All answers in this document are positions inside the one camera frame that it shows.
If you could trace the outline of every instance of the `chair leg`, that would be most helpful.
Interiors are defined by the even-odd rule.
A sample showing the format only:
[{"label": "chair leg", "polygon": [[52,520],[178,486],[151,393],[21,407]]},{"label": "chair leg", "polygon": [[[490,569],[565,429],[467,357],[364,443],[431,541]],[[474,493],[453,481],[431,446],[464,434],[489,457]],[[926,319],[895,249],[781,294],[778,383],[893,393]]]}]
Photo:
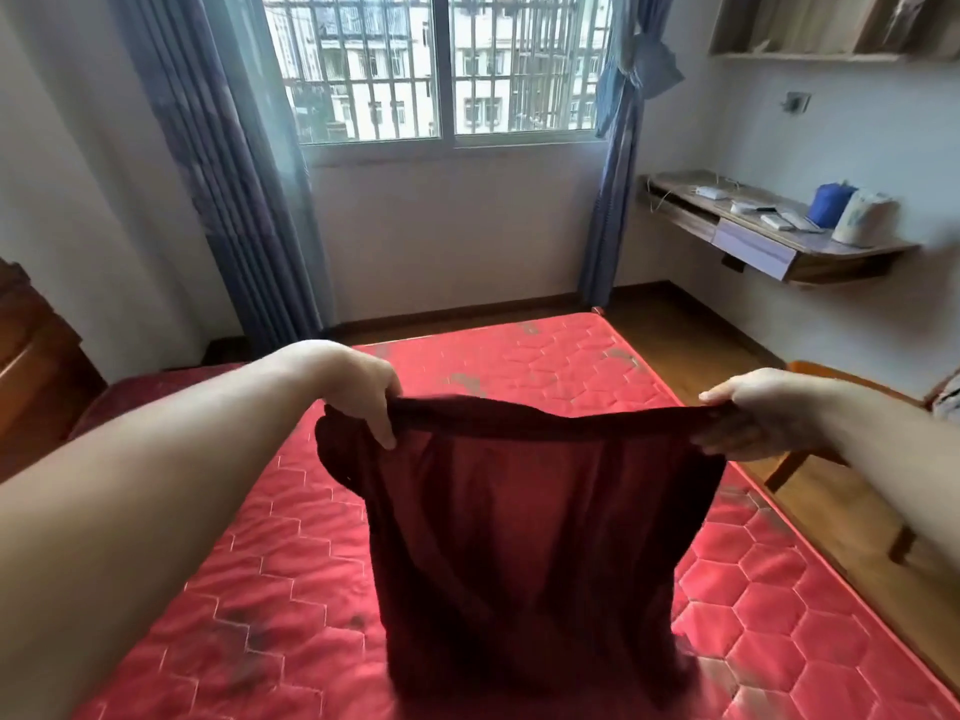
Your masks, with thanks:
[{"label": "chair leg", "polygon": [[917,533],[913,532],[910,526],[904,525],[900,528],[900,532],[896,534],[894,544],[890,546],[890,551],[887,553],[887,556],[895,564],[902,564],[916,541]]},{"label": "chair leg", "polygon": [[786,484],[786,481],[790,479],[794,472],[798,471],[800,465],[802,465],[808,457],[810,457],[809,452],[790,452],[787,454],[770,474],[770,477],[767,478],[766,483],[764,483],[767,490],[775,493],[782,488]]}]

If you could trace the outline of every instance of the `window pane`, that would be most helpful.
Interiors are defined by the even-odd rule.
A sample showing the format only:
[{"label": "window pane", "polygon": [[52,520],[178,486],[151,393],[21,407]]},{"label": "window pane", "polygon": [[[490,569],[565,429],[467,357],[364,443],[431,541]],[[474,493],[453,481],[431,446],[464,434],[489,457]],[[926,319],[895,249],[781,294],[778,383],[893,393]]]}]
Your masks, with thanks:
[{"label": "window pane", "polygon": [[430,0],[263,6],[300,143],[438,135]]},{"label": "window pane", "polygon": [[609,17],[610,0],[451,0],[457,134],[592,129]]}]

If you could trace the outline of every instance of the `person's right arm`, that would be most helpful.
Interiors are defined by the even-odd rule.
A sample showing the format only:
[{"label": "person's right arm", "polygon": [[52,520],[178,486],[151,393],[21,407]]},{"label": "person's right arm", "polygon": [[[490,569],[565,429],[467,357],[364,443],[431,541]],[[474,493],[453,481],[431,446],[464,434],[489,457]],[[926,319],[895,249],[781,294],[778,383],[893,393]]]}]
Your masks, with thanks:
[{"label": "person's right arm", "polygon": [[694,438],[704,452],[746,461],[832,447],[960,568],[960,426],[866,386],[774,368],[701,399],[741,408]]}]

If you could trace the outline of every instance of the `wooden headboard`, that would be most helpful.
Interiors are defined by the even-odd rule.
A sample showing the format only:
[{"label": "wooden headboard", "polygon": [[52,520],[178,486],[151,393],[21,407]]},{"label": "wooden headboard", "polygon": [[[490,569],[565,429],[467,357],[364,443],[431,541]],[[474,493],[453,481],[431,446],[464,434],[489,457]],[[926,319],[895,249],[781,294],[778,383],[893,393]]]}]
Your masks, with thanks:
[{"label": "wooden headboard", "polygon": [[106,387],[23,268],[0,260],[0,482],[62,445]]}]

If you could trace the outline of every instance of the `sheer curtain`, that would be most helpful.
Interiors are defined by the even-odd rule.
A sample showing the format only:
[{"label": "sheer curtain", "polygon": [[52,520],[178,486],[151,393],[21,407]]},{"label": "sheer curtain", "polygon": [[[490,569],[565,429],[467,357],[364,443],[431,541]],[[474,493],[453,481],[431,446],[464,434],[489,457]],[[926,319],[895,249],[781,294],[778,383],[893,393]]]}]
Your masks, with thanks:
[{"label": "sheer curtain", "polygon": [[258,354],[335,325],[310,179],[259,0],[110,0]]},{"label": "sheer curtain", "polygon": [[609,134],[600,189],[590,217],[578,291],[606,306],[614,288],[646,102],[682,82],[663,43],[673,0],[613,0],[613,29],[597,85],[597,136]]}]

